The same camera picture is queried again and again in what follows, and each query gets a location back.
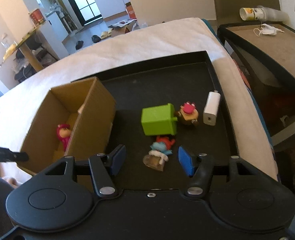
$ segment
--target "plastic cup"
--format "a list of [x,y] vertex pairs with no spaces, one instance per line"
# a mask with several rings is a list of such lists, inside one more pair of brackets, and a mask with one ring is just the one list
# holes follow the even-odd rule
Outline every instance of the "plastic cup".
[[240,16],[243,21],[266,21],[263,8],[241,8]]
[[259,5],[258,8],[264,11],[264,14],[266,15],[266,21],[283,22],[289,19],[289,15],[286,12],[282,12],[268,7],[263,7],[261,5]]

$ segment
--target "white power adapter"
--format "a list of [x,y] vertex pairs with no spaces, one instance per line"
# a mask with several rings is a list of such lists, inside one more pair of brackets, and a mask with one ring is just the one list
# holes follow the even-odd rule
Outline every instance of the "white power adapter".
[[206,101],[206,106],[203,111],[203,122],[208,125],[216,124],[216,117],[218,106],[220,104],[221,95],[215,90],[210,92],[208,100]]

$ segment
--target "white face mask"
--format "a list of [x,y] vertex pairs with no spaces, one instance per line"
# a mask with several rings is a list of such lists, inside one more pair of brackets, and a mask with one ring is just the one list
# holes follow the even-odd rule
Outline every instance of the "white face mask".
[[268,24],[266,24],[266,23],[262,24],[260,28],[256,28],[256,29],[254,29],[253,31],[254,31],[254,33],[255,33],[255,35],[256,35],[257,37],[259,37],[261,34],[264,34],[264,35],[272,35],[272,36],[274,36],[274,35],[276,35],[278,32],[281,32],[281,33],[284,32],[284,31],[282,31],[282,30],[280,30],[280,29],[278,29],[278,28],[275,28],[275,27],[273,27],[273,26],[270,26],[270,25],[268,25]]

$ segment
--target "tile floor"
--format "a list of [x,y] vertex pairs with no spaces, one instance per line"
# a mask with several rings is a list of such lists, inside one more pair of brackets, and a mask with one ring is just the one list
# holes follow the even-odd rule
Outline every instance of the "tile floor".
[[68,53],[73,54],[76,52],[75,45],[76,45],[77,41],[84,41],[84,44],[82,47],[82,49],[84,49],[90,45],[93,45],[93,42],[91,39],[93,35],[97,35],[97,36],[101,37],[101,33],[104,31],[107,31],[108,26],[110,26],[116,22],[119,22],[121,20],[127,20],[127,19],[129,19],[128,15],[116,18],[116,19],[108,21],[108,22],[105,22],[102,20],[97,20],[97,22],[101,21],[101,23],[98,23],[98,24],[96,24],[95,22],[90,23],[89,25],[92,25],[91,27],[88,27],[86,25],[84,27],[84,29],[82,29],[80,32],[78,32],[74,36],[71,36],[71,37],[65,39],[65,41],[63,41],[63,44],[64,44],[65,48],[67,49]]

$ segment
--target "green plastic block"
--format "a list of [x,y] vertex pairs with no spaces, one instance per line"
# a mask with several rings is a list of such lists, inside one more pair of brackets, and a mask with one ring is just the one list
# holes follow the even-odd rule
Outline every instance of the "green plastic block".
[[141,124],[145,135],[176,135],[176,122],[172,104],[142,109]]

